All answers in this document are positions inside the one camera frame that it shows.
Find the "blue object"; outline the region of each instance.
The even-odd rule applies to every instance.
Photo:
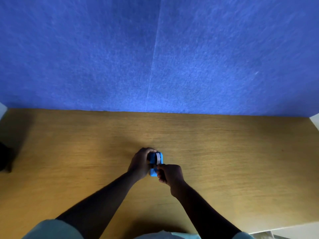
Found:
[[[156,154],[160,155],[160,163],[159,164],[163,164],[163,154],[161,152],[149,154],[150,164],[157,164]],[[158,170],[157,167],[155,167],[154,169],[150,169],[150,176],[157,177],[157,173],[156,173],[157,170]]]
[[[319,0],[1,0],[14,108],[310,117]]]

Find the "white wall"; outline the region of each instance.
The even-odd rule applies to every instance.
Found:
[[[318,239],[319,222],[272,230],[272,233],[289,239]]]
[[[0,103],[0,119],[2,118],[3,114],[7,111],[7,107]]]
[[[310,120],[314,123],[314,125],[319,130],[319,113],[317,115],[314,115],[313,117],[310,117]]]

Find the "hand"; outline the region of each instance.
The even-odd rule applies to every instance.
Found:
[[[181,167],[175,164],[157,165],[157,177],[161,183],[167,184],[171,188],[171,194],[175,197],[175,190],[185,184]]]
[[[129,169],[127,170],[136,173],[137,179],[144,178],[151,169],[150,164],[147,163],[147,155],[149,153],[155,153],[154,148],[141,148],[132,158]]]

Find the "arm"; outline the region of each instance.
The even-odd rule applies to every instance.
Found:
[[[215,211],[183,178],[178,165],[158,165],[157,177],[161,183],[171,187],[171,194],[184,207],[188,217],[202,239],[231,239],[238,232],[236,226]]]
[[[100,238],[130,188],[147,175],[150,166],[146,162],[146,157],[150,152],[156,150],[152,148],[139,150],[132,158],[125,174],[80,201],[57,219],[76,228],[84,239]]]

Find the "wood grain surface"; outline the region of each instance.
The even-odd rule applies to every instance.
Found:
[[[242,230],[319,221],[319,132],[308,118],[10,109],[0,141],[19,151],[12,173],[0,173],[3,238],[57,217],[147,146],[181,165],[185,180]],[[169,187],[148,176],[102,238],[162,229],[196,232]]]

